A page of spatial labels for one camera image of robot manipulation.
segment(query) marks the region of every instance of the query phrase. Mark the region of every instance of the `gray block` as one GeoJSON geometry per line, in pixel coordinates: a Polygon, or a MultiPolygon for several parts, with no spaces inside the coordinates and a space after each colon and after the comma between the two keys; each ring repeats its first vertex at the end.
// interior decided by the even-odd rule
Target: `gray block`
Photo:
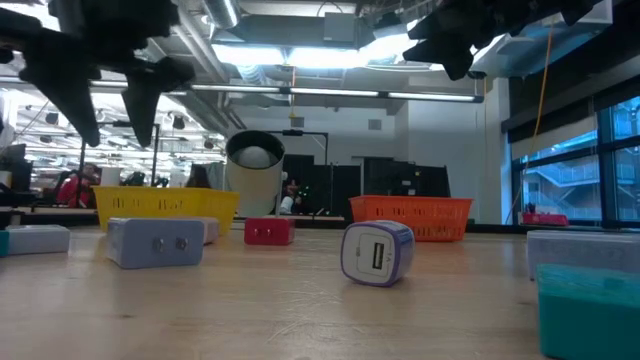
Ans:
{"type": "Polygon", "coordinates": [[[107,257],[124,269],[197,265],[204,239],[201,220],[113,218],[107,257]]]}
{"type": "Polygon", "coordinates": [[[60,225],[10,225],[8,255],[66,253],[71,232],[60,225]]]}

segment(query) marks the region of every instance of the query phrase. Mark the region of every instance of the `teal box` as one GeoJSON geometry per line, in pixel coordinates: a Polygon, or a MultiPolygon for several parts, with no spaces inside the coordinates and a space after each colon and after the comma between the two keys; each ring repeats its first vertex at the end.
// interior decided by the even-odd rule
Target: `teal box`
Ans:
{"type": "Polygon", "coordinates": [[[9,232],[0,231],[0,257],[9,255],[9,232]]]}
{"type": "Polygon", "coordinates": [[[537,268],[540,350],[564,360],[640,359],[640,276],[537,268]]]}

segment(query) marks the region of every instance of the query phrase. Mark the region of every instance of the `power adapter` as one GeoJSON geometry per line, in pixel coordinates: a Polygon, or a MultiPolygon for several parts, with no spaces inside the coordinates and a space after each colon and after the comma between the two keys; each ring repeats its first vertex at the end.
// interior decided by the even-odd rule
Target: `power adapter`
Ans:
{"type": "Polygon", "coordinates": [[[395,221],[350,225],[342,238],[342,272],[372,286],[391,286],[411,268],[416,241],[413,231],[395,221]]]}

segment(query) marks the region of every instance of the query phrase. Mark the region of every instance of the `white cylinder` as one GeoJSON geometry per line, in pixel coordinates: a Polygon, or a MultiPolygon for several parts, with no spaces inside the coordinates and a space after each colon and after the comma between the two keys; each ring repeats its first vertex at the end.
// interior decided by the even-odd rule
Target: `white cylinder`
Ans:
{"type": "Polygon", "coordinates": [[[269,214],[282,185],[282,142],[271,134],[247,130],[232,136],[226,150],[229,187],[240,193],[238,215],[269,214]]]}
{"type": "Polygon", "coordinates": [[[102,168],[102,176],[100,176],[101,186],[120,186],[121,168],[102,168]]]}

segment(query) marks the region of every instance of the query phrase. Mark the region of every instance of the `wall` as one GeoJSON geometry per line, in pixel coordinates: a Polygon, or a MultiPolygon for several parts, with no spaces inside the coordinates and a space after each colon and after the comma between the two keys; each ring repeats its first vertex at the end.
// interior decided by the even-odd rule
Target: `wall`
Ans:
{"type": "MultiPolygon", "coordinates": [[[[451,195],[476,199],[481,174],[477,136],[477,104],[411,101],[409,161],[423,166],[447,166],[451,195]]],[[[474,201],[472,218],[478,218],[474,201]]]]}
{"type": "Polygon", "coordinates": [[[509,146],[500,131],[508,107],[504,79],[483,104],[409,102],[408,161],[447,166],[451,195],[474,199],[469,216],[477,223],[502,224],[511,207],[509,146]]]}
{"type": "MultiPolygon", "coordinates": [[[[237,107],[236,113],[249,129],[291,129],[290,109],[272,107],[237,107]]],[[[356,109],[324,107],[298,107],[296,116],[305,118],[304,131],[329,133],[329,162],[339,165],[356,165],[354,157],[391,157],[394,152],[394,117],[385,109],[356,109]],[[369,119],[382,120],[382,130],[369,130],[369,119]]],[[[324,164],[324,137],[282,137],[287,152],[314,155],[315,163],[324,164]]]]}

